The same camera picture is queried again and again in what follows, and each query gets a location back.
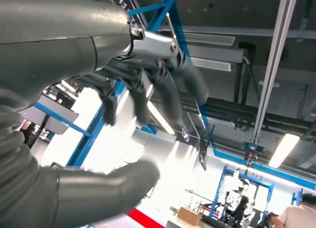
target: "white robot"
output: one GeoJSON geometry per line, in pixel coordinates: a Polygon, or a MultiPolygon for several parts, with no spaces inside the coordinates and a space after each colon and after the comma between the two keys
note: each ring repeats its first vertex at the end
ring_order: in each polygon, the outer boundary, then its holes
{"type": "Polygon", "coordinates": [[[249,220],[255,204],[254,198],[248,195],[249,184],[247,179],[239,179],[237,190],[226,192],[220,221],[233,228],[240,228],[245,219],[249,220]]]}

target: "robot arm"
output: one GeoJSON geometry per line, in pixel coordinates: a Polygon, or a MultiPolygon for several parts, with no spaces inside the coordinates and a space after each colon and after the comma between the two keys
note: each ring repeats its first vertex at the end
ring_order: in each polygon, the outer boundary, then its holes
{"type": "MultiPolygon", "coordinates": [[[[0,227],[84,226],[129,211],[158,180],[158,169],[147,161],[109,175],[39,167],[23,145],[23,136],[12,129],[23,122],[17,111],[35,104],[45,87],[64,79],[93,86],[107,104],[113,103],[113,85],[100,80],[122,79],[140,102],[145,101],[139,76],[122,70],[119,62],[142,66],[164,101],[178,99],[176,91],[168,96],[175,88],[172,76],[195,76],[181,51],[169,46],[170,56],[137,48],[137,41],[146,38],[131,38],[124,10],[101,2],[0,0],[0,11],[0,227]],[[113,59],[126,50],[125,59],[113,59]],[[158,68],[157,59],[163,61],[158,68]]],[[[166,46],[162,39],[156,43],[166,46]]],[[[179,116],[178,108],[173,111],[172,117],[179,116]]]]}
{"type": "Polygon", "coordinates": [[[160,94],[166,115],[173,121],[182,115],[175,82],[183,79],[187,90],[200,105],[206,101],[209,90],[200,71],[179,49],[175,39],[135,28],[131,28],[130,33],[131,45],[122,55],[110,60],[100,71],[73,80],[77,84],[99,91],[101,98],[107,103],[107,108],[110,109],[104,115],[107,123],[115,123],[116,108],[115,97],[108,95],[106,83],[107,78],[125,82],[135,101],[135,115],[143,124],[149,121],[147,100],[142,84],[144,74],[147,74],[154,89],[160,94]],[[106,88],[104,94],[100,90],[102,85],[106,88]]]}

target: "screw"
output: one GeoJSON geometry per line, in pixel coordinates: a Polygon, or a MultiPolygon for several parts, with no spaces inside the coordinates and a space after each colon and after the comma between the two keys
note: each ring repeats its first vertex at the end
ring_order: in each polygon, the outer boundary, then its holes
{"type": "Polygon", "coordinates": [[[138,37],[140,32],[136,28],[131,28],[131,34],[135,37],[138,37]]]}
{"type": "Polygon", "coordinates": [[[178,50],[178,46],[175,42],[171,42],[170,49],[175,53],[178,50]]]}

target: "man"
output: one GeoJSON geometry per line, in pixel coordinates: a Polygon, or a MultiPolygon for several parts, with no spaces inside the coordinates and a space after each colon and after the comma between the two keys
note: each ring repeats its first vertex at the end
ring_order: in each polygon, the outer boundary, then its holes
{"type": "Polygon", "coordinates": [[[316,228],[316,196],[305,193],[300,206],[290,206],[280,215],[274,228],[316,228]]]}
{"type": "Polygon", "coordinates": [[[264,220],[261,221],[256,228],[272,228],[277,221],[277,215],[273,212],[268,213],[264,220]]]}

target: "ceiling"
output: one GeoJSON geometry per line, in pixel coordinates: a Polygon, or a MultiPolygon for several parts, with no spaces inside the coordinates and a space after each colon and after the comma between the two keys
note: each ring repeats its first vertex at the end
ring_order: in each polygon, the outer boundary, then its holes
{"type": "MultiPolygon", "coordinates": [[[[137,1],[141,7],[158,3],[161,0],[137,1]]],[[[177,6],[184,31],[187,27],[188,29],[192,26],[204,29],[205,27],[273,29],[275,25],[279,2],[280,0],[177,0],[177,6]]],[[[316,31],[315,2],[315,0],[312,2],[306,27],[307,30],[316,31]]],[[[290,29],[299,29],[305,12],[306,3],[307,0],[297,0],[290,29]]],[[[154,11],[147,12],[144,16],[149,21],[154,13],[154,11]]],[[[264,80],[272,37],[234,36],[236,37],[236,45],[239,42],[249,42],[256,47],[256,53],[253,61],[253,72],[256,79],[250,81],[246,104],[240,104],[241,89],[245,73],[245,70],[243,69],[240,83],[239,101],[235,102],[235,105],[230,105],[230,108],[232,108],[230,110],[244,107],[243,112],[243,108],[240,108],[241,110],[237,113],[225,113],[227,108],[223,106],[228,102],[232,103],[234,101],[236,88],[235,71],[200,70],[209,89],[210,98],[207,103],[209,117],[220,118],[225,121],[238,121],[244,120],[243,117],[246,116],[246,121],[240,121],[240,125],[237,128],[221,123],[216,123],[214,127],[213,135],[217,145],[240,150],[243,142],[252,139],[252,128],[259,105],[254,84],[256,83],[261,93],[262,86],[259,85],[259,82],[264,80]],[[222,100],[220,104],[222,105],[220,107],[215,106],[214,100],[215,102],[222,100]]],[[[259,140],[260,144],[266,149],[263,157],[267,159],[271,157],[277,142],[284,133],[293,132],[302,135],[308,129],[308,126],[314,120],[314,117],[310,114],[310,107],[311,102],[316,99],[316,58],[314,57],[316,39],[287,38],[285,48],[287,50],[286,54],[283,56],[280,63],[280,68],[275,80],[278,83],[277,87],[272,90],[268,106],[268,113],[272,114],[273,117],[280,115],[282,118],[277,118],[277,121],[267,119],[269,126],[262,131],[259,140]],[[286,123],[289,119],[298,119],[299,121],[289,125],[286,123]]],[[[197,116],[197,109],[192,106],[192,99],[190,99],[184,86],[180,86],[180,91],[181,92],[181,97],[184,112],[183,122],[187,125],[191,135],[197,136],[188,119],[187,113],[192,118],[194,126],[200,130],[203,126],[200,119],[197,116]]],[[[158,109],[163,111],[158,94],[153,94],[153,102],[158,109]]],[[[154,121],[152,121],[152,123],[157,129],[163,131],[163,128],[159,123],[154,121]]],[[[181,130],[178,122],[169,123],[175,131],[181,130]]],[[[299,142],[288,156],[285,164],[291,167],[300,167],[302,170],[308,169],[313,170],[314,173],[316,172],[314,166],[316,164],[316,144],[311,142],[314,139],[313,136],[308,137],[307,141],[299,142]]]]}
{"type": "MultiPolygon", "coordinates": [[[[138,1],[140,6],[147,6],[161,0],[138,1]]],[[[177,0],[177,7],[184,31],[186,27],[191,26],[194,26],[196,30],[200,26],[274,29],[279,3],[280,0],[177,0]]],[[[299,30],[300,28],[306,3],[307,0],[297,0],[290,29],[299,30]]],[[[315,0],[313,1],[310,13],[306,29],[316,31],[315,0]]],[[[147,12],[145,13],[145,17],[150,20],[153,14],[154,12],[147,12]]],[[[256,84],[261,92],[262,86],[259,83],[260,80],[264,80],[272,37],[234,36],[237,43],[244,41],[256,45],[256,54],[253,61],[253,72],[256,84]]],[[[314,121],[314,118],[308,114],[308,109],[316,97],[316,58],[314,57],[316,39],[299,41],[297,38],[287,38],[285,48],[287,54],[280,63],[276,77],[276,82],[279,86],[272,90],[268,112],[290,118],[301,118],[299,114],[299,108],[302,108],[302,115],[307,116],[304,117],[305,120],[314,121]]],[[[231,73],[210,69],[201,69],[201,71],[208,83],[212,98],[234,101],[235,86],[234,71],[231,73]]],[[[240,88],[243,85],[243,73],[240,88]]],[[[181,90],[185,91],[183,86],[181,87],[181,90]]],[[[241,90],[239,94],[239,101],[240,98],[241,90]]],[[[159,96],[153,95],[153,100],[155,99],[159,99],[159,96]]],[[[253,107],[259,105],[252,83],[249,86],[246,104],[253,107]]],[[[190,114],[197,127],[202,127],[200,120],[194,113],[190,114]]],[[[176,123],[173,126],[181,130],[176,123]]],[[[234,128],[218,123],[213,131],[215,142],[226,143],[235,148],[240,148],[244,141],[251,141],[252,134],[251,127],[245,131],[244,127],[234,128]]],[[[282,134],[262,131],[260,144],[266,148],[265,156],[271,157],[282,137],[282,134]]],[[[311,156],[315,153],[315,144],[300,141],[285,163],[300,166],[305,161],[310,161],[311,156]]],[[[316,164],[316,160],[312,161],[311,165],[308,166],[309,169],[314,170],[313,164],[316,164]]]]}

